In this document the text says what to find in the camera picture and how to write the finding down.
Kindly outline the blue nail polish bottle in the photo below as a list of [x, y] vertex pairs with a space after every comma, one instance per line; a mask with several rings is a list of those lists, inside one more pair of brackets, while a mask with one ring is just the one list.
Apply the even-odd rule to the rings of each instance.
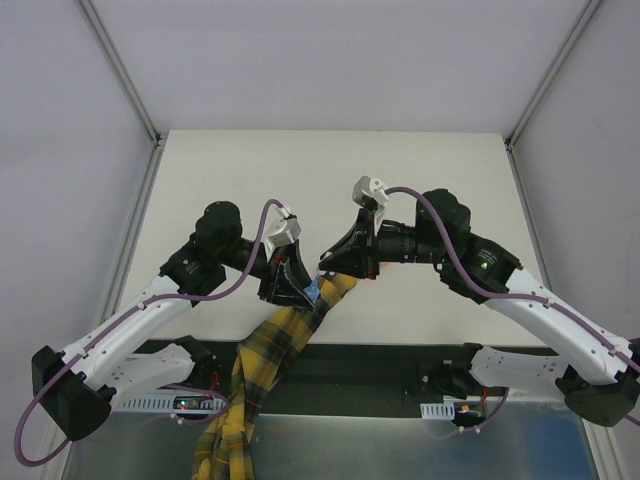
[[321, 289], [319, 286], [320, 277], [316, 276], [311, 283], [304, 288], [304, 293], [312, 304], [315, 304], [320, 297]]

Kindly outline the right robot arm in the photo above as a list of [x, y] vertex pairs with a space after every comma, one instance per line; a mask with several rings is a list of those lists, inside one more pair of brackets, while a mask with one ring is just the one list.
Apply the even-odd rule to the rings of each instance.
[[613, 427], [639, 401], [639, 342], [615, 335], [556, 297], [504, 247], [471, 231], [471, 212], [446, 189], [418, 193], [415, 222], [387, 220], [395, 188], [358, 189], [351, 229], [320, 269], [375, 279], [384, 263], [429, 264], [452, 292], [513, 320], [551, 349], [531, 355], [468, 345], [465, 361], [440, 367], [429, 383], [463, 399], [481, 387], [541, 393], [593, 424]]

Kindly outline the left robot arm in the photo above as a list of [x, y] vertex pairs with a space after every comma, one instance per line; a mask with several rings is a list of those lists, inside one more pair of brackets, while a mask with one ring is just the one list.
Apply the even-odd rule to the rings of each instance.
[[261, 220], [255, 239], [247, 240], [234, 203], [210, 204], [187, 242], [129, 306], [62, 351], [44, 346], [33, 355], [34, 398], [68, 440], [88, 437], [117, 405], [149, 390], [179, 383], [204, 387], [215, 369], [213, 358], [190, 336], [158, 354], [129, 357], [170, 321], [229, 296], [247, 277], [259, 279], [258, 296], [267, 303], [313, 308], [298, 219], [277, 200], [266, 205], [278, 219]]

